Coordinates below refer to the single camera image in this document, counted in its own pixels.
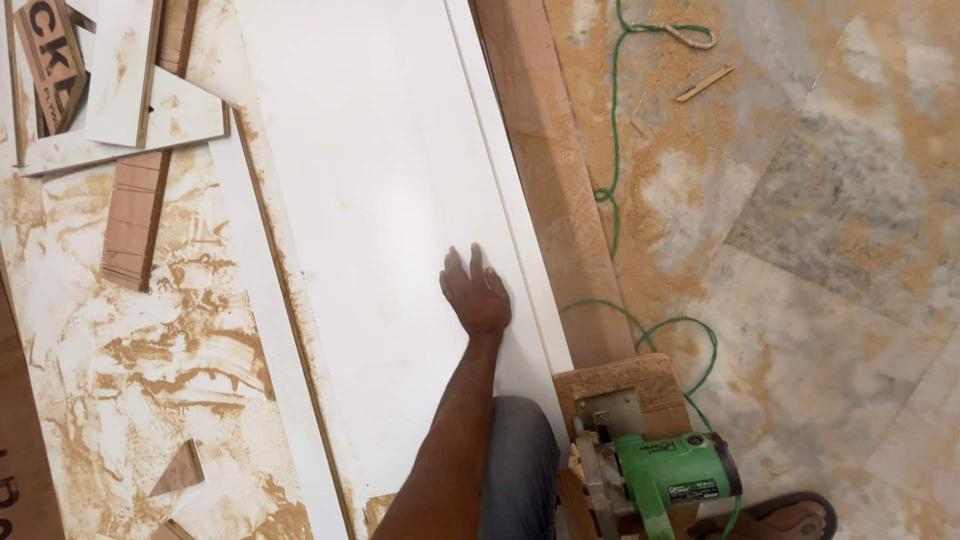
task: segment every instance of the green wire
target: green wire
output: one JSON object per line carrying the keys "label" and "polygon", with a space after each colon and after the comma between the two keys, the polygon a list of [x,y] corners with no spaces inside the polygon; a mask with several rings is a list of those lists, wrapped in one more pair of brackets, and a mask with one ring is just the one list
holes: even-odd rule
{"label": "green wire", "polygon": [[[609,201],[613,206],[613,242],[611,242],[610,247],[611,259],[616,257],[616,248],[620,243],[620,206],[616,203],[616,198],[613,196],[613,194],[616,192],[616,185],[620,180],[620,132],[616,127],[616,76],[619,70],[617,65],[618,60],[620,59],[620,44],[623,43],[623,39],[627,36],[627,34],[636,30],[663,30],[663,28],[652,24],[628,23],[623,19],[623,7],[620,5],[620,2],[621,0],[616,0],[616,16],[620,20],[620,26],[623,28],[623,34],[620,34],[620,37],[618,37],[616,40],[616,45],[613,47],[613,101],[610,110],[610,122],[613,126],[613,182],[611,182],[610,187],[597,187],[593,190],[593,200],[595,202],[606,203]],[[712,34],[712,31],[709,28],[696,24],[671,24],[670,26],[676,28],[677,30],[695,30],[697,32],[703,32],[708,36]]]}
{"label": "green wire", "polygon": [[[617,92],[616,77],[617,77],[617,71],[618,71],[617,65],[620,59],[620,45],[623,43],[623,39],[627,36],[627,34],[633,31],[640,30],[640,29],[649,30],[649,31],[663,30],[663,28],[656,25],[652,25],[652,24],[628,23],[623,18],[623,9],[621,6],[621,0],[616,0],[616,16],[620,21],[620,27],[623,28],[623,33],[620,34],[620,37],[617,38],[616,45],[614,45],[613,47],[613,72],[612,72],[613,96],[612,96],[612,105],[611,105],[611,111],[610,111],[610,121],[613,127],[613,181],[611,182],[610,187],[597,187],[596,189],[593,190],[593,200],[595,202],[606,203],[609,201],[610,204],[613,206],[613,242],[611,243],[611,248],[610,248],[611,260],[613,260],[613,258],[616,257],[616,248],[620,240],[620,206],[616,203],[616,198],[613,195],[616,191],[616,185],[620,180],[620,133],[617,130],[617,126],[616,126],[616,92]],[[709,28],[704,26],[699,26],[696,24],[672,24],[670,26],[672,26],[673,28],[676,28],[677,30],[694,30],[697,32],[703,32],[704,34],[707,34],[707,35],[712,34],[712,31]],[[655,331],[662,328],[663,326],[686,321],[686,322],[696,323],[701,327],[703,327],[703,329],[707,331],[707,336],[710,339],[710,345],[713,347],[713,353],[710,355],[710,364],[709,366],[707,366],[707,370],[704,372],[703,376],[700,377],[700,380],[698,380],[697,383],[693,385],[693,388],[690,388],[689,390],[684,392],[684,398],[686,399],[686,402],[689,403],[690,406],[692,406],[693,409],[697,411],[697,414],[700,416],[700,420],[704,423],[704,426],[707,428],[707,431],[713,431],[713,426],[711,426],[710,421],[707,420],[707,415],[705,415],[704,412],[700,410],[700,407],[698,407],[697,404],[693,401],[693,393],[696,392],[698,389],[700,389],[700,387],[703,386],[705,382],[707,382],[707,378],[710,376],[710,373],[713,372],[713,365],[716,364],[716,361],[717,361],[717,336],[716,336],[716,333],[713,332],[713,329],[707,326],[707,324],[705,324],[704,322],[694,319],[692,317],[674,317],[672,319],[667,319],[662,323],[659,323],[651,327],[650,330],[646,330],[643,328],[643,325],[640,324],[640,322],[636,319],[636,317],[634,317],[634,315],[630,311],[624,309],[623,307],[618,306],[617,304],[609,300],[602,300],[598,298],[587,298],[579,302],[574,302],[573,304],[570,304],[569,306],[566,306],[563,309],[561,309],[560,313],[564,313],[569,309],[572,309],[577,306],[584,306],[586,304],[602,304],[607,307],[612,307],[613,309],[616,309],[617,311],[626,315],[627,318],[630,320],[630,322],[633,323],[634,326],[636,326],[640,330],[640,338],[634,343],[634,349],[638,349],[640,344],[646,341],[647,345],[650,346],[650,350],[653,351],[654,353],[657,353],[659,350],[657,349],[657,346],[654,344],[652,335]],[[730,520],[727,522],[727,527],[724,528],[723,534],[720,535],[720,538],[718,540],[726,540],[727,535],[730,534],[730,531],[733,529],[733,526],[736,524],[736,518],[739,515],[739,513],[740,513],[740,496],[737,495],[733,502],[733,515],[730,518]]]}

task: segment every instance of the brand logo on saw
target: brand logo on saw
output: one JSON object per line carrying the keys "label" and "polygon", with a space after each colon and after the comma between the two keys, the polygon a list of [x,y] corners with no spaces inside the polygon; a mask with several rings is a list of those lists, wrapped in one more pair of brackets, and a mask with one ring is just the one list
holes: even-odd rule
{"label": "brand logo on saw", "polygon": [[676,452],[677,444],[672,441],[653,443],[641,446],[638,450],[647,454],[656,454],[657,452]]}

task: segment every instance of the man's arm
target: man's arm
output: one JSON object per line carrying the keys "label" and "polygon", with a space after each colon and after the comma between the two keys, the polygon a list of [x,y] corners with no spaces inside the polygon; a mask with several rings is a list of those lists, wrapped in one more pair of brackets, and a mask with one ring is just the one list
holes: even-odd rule
{"label": "man's arm", "polygon": [[453,248],[440,273],[441,291],[469,336],[467,351],[374,540],[477,537],[493,417],[493,371],[511,311],[503,282],[492,268],[484,272],[480,247],[473,244],[470,250],[470,276]]}

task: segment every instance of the forearm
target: forearm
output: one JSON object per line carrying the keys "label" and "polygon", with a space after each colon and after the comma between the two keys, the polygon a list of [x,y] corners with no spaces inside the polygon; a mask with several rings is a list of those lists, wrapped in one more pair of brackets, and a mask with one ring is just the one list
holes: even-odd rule
{"label": "forearm", "polygon": [[470,339],[377,540],[476,538],[501,340],[499,334]]}

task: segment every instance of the marble floor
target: marble floor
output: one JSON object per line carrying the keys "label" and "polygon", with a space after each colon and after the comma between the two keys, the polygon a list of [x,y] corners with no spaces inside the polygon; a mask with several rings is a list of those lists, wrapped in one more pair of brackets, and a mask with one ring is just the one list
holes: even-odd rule
{"label": "marble floor", "polygon": [[[615,2],[545,5],[591,181],[608,185]],[[624,15],[719,38],[621,50],[614,267],[641,321],[716,331],[697,401],[745,504],[815,490],[836,538],[960,538],[960,3],[628,0]],[[707,366],[692,325],[658,345],[684,387]]]}

